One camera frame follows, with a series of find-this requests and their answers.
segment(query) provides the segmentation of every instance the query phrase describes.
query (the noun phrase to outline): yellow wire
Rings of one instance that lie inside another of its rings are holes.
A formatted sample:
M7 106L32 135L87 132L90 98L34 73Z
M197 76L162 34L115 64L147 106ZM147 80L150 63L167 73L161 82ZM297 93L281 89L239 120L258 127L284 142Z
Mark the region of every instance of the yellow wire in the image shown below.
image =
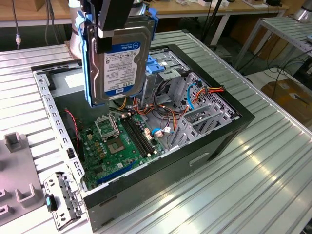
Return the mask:
M123 108L125 108L125 106L126 106L126 100L127 100L127 97L125 97L122 106L119 107L119 108L117 108L117 110L122 110Z

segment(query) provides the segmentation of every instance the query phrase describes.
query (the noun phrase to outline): white connector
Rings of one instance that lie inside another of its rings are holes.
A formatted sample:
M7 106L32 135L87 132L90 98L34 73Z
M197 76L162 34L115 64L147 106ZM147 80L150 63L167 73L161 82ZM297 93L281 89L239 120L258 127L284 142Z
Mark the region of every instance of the white connector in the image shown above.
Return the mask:
M16 45L20 45L21 43L21 38L20 38L20 34L16 33L16 37L15 37L15 41L16 41Z

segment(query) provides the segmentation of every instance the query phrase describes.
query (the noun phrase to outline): white label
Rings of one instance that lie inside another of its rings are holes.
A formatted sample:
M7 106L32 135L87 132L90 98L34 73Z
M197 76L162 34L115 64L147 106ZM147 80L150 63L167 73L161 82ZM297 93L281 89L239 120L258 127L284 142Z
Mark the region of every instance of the white label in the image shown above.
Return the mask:
M69 88L84 85L83 73L68 75L65 77L65 81Z
M140 52L138 42L113 45L113 52L104 56L104 91L114 95L128 91L136 81L135 56Z
M279 86L281 86L283 89L289 89L289 86L285 83L281 83Z
M170 129L171 129L170 127L165 127L165 128L164 128L164 131L167 132L167 133L169 133L169 132L170 132Z
M166 63L166 62L160 62L159 65L160 65L160 66L166 66L167 63Z

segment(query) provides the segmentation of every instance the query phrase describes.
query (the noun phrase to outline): aluminum extrusion table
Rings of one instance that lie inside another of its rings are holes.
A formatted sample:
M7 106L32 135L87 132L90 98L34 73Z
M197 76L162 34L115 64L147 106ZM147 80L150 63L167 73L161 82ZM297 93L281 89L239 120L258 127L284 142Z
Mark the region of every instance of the aluminum extrusion table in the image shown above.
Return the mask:
M289 58L295 48L298 48L302 52L312 50L312 43L306 39L307 36L312 35L312 22L300 23L291 17L262 18L258 20L243 48L239 52L234 68L238 68L241 60L245 56L245 53L247 52L261 27L268 29L268 32L263 37L263 40L259 43L254 53L259 51L265 41L269 38L271 32L294 46L293 49L290 50L289 53L285 56L285 58Z
M159 33L254 115L250 126L209 164L97 233L300 233L312 217L312 134L191 34ZM0 53L0 137L27 134L41 183L65 167L30 66L71 60L66 46ZM0 233L57 233L45 206ZM91 233L86 214L62 233Z

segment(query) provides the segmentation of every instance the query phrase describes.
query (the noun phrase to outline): green circuit board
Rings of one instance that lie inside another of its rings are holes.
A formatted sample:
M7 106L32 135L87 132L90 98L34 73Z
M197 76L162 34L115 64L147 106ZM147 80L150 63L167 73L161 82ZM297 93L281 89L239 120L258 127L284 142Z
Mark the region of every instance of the green circuit board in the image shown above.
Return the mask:
M146 127L140 115L132 116L132 120L137 125ZM154 145L150 142L149 144L157 153L150 157L143 157L121 124L121 120L116 119L115 123L119 130L119 137L113 137L106 142L103 142L95 124L79 132L84 153L84 161L81 162L85 170L84 182L89 190L97 187L99 185L98 180L106 176L118 173L122 169L128 171L164 153L161 144L154 141Z

